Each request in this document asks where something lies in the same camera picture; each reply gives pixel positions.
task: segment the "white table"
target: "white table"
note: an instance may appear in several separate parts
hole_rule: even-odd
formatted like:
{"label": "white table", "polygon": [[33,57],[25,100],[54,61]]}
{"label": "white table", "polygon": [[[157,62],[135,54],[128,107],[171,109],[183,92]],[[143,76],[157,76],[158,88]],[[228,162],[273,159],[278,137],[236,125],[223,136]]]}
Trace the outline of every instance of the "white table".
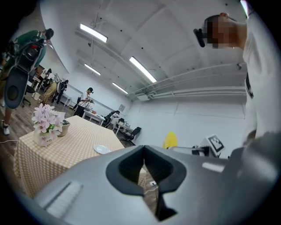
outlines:
{"label": "white table", "polygon": [[123,130],[123,132],[125,132],[126,130],[128,130],[128,131],[130,131],[130,132],[132,132],[132,131],[133,131],[131,128],[126,127],[124,124],[123,124],[123,125],[121,125],[120,123],[116,123],[116,125],[118,125],[117,131],[116,131],[116,133],[115,133],[115,135],[116,135],[116,136],[117,136],[117,133],[118,133],[118,131],[119,131],[120,127],[122,127],[122,128],[124,129],[124,130]]}
{"label": "white table", "polygon": [[100,115],[97,115],[97,114],[93,114],[93,113],[91,113],[89,111],[84,110],[84,114],[83,114],[82,118],[84,119],[86,115],[90,117],[90,121],[91,121],[91,119],[99,121],[100,122],[100,124],[99,124],[100,126],[105,121],[104,117],[102,117]]}
{"label": "white table", "polygon": [[40,84],[41,81],[36,76],[33,78],[33,80],[37,81],[37,84],[36,84],[36,86],[34,88],[34,91],[36,92],[37,87],[38,87],[38,85]]}
{"label": "white table", "polygon": [[66,101],[65,101],[65,105],[64,106],[68,106],[70,105],[70,103],[72,102],[72,97],[68,96],[67,94],[63,93],[62,96],[66,97]]}

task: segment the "black chair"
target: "black chair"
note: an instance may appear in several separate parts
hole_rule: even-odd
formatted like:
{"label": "black chair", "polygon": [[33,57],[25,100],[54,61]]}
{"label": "black chair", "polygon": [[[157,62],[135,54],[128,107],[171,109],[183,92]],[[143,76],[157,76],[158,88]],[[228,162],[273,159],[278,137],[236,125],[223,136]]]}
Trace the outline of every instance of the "black chair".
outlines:
{"label": "black chair", "polygon": [[122,133],[124,135],[125,138],[120,139],[121,141],[126,141],[132,145],[135,145],[132,140],[135,138],[135,136],[140,133],[141,128],[137,127],[136,129],[134,129],[131,133]]}
{"label": "black chair", "polygon": [[[34,78],[34,76],[35,76],[35,74],[36,74],[36,72],[33,70],[32,72],[30,72],[30,74],[29,74],[29,78],[28,78],[28,81],[29,82],[33,82],[33,78]],[[26,95],[26,93],[31,93],[31,94],[33,94],[33,93],[35,93],[35,90],[32,88],[32,87],[30,87],[30,86],[26,86],[26,90],[25,90],[25,95]],[[27,100],[25,97],[23,97],[23,100],[22,100],[22,107],[24,107],[25,106],[25,102],[24,101],[26,101],[26,102],[28,102],[29,103],[29,106],[31,105],[31,102],[29,101],[29,100]]]}

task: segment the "ceiling light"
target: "ceiling light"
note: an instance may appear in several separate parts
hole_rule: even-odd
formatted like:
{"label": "ceiling light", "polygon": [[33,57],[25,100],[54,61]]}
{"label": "ceiling light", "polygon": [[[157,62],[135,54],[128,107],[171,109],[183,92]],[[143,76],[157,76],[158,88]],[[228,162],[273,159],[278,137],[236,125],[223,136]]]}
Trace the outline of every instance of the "ceiling light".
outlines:
{"label": "ceiling light", "polygon": [[246,13],[246,17],[249,18],[249,8],[247,2],[245,0],[241,0],[240,3]]}
{"label": "ceiling light", "polygon": [[115,87],[118,87],[121,91],[125,92],[126,94],[128,93],[127,91],[125,91],[124,89],[122,89],[121,87],[119,87],[117,84],[112,83]]}
{"label": "ceiling light", "polygon": [[91,29],[90,27],[87,27],[83,24],[80,24],[80,28],[82,30],[85,30],[86,32],[90,33],[91,35],[94,35],[95,37],[97,37],[98,39],[102,40],[103,42],[107,42],[107,37],[104,36],[103,34],[99,33],[98,31]]}
{"label": "ceiling light", "polygon": [[101,73],[99,73],[97,70],[93,69],[92,67],[88,66],[87,64],[85,64],[85,66],[90,70],[92,70],[93,72],[95,72],[96,74],[101,75]]}
{"label": "ceiling light", "polygon": [[134,57],[130,58],[131,63],[133,63],[141,72],[144,73],[145,76],[148,77],[148,79],[155,83],[156,79],[141,65]]}

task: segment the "desk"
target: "desk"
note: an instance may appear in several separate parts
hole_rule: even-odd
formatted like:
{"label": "desk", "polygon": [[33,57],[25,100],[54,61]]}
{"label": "desk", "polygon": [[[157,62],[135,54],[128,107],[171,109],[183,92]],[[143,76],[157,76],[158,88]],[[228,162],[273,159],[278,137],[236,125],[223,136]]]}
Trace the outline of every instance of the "desk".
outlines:
{"label": "desk", "polygon": [[65,105],[64,106],[68,106],[70,105],[71,101],[72,101],[72,97],[68,96],[67,94],[63,93],[62,96],[64,96],[66,98],[65,101]]}
{"label": "desk", "polygon": [[121,125],[120,123],[116,123],[116,125],[118,125],[117,131],[116,131],[116,133],[115,133],[116,136],[117,136],[117,133],[118,133],[120,127],[123,128],[123,132],[126,132],[126,130],[128,130],[128,131],[130,131],[130,132],[133,131],[131,128],[128,128],[128,127],[126,127],[125,125]]}
{"label": "desk", "polygon": [[36,86],[35,86],[35,88],[34,88],[34,91],[36,92],[37,87],[38,87],[38,85],[40,84],[41,81],[40,81],[36,76],[33,78],[33,80],[34,80],[34,81],[37,81],[37,84],[36,84]]}
{"label": "desk", "polygon": [[85,115],[87,115],[87,116],[90,117],[90,122],[91,122],[91,119],[94,119],[94,120],[99,121],[99,122],[100,122],[100,124],[99,124],[100,126],[101,126],[102,123],[105,121],[105,118],[104,118],[104,117],[102,117],[102,116],[100,116],[100,115],[97,115],[97,114],[93,114],[93,113],[91,113],[91,112],[89,112],[89,111],[86,111],[86,110],[84,110],[84,114],[83,114],[83,116],[82,116],[83,119],[85,118]]}
{"label": "desk", "polygon": [[[70,122],[68,133],[47,147],[40,147],[34,142],[33,132],[19,138],[14,156],[14,173],[22,179],[29,197],[34,197],[46,184],[80,161],[99,156],[94,145],[104,145],[112,152],[124,148],[109,129],[79,116],[66,120]],[[143,187],[145,176],[142,169],[138,184]]]}

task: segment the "flower vase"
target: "flower vase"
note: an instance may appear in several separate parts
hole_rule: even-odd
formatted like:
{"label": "flower vase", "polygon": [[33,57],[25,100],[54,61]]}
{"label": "flower vase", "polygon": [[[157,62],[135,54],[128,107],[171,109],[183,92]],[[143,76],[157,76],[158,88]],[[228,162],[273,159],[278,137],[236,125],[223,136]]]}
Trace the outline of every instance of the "flower vase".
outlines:
{"label": "flower vase", "polygon": [[33,140],[37,145],[41,147],[47,147],[49,144],[53,142],[53,139],[50,138],[50,133],[42,133],[42,132],[40,132],[39,134],[34,132]]}

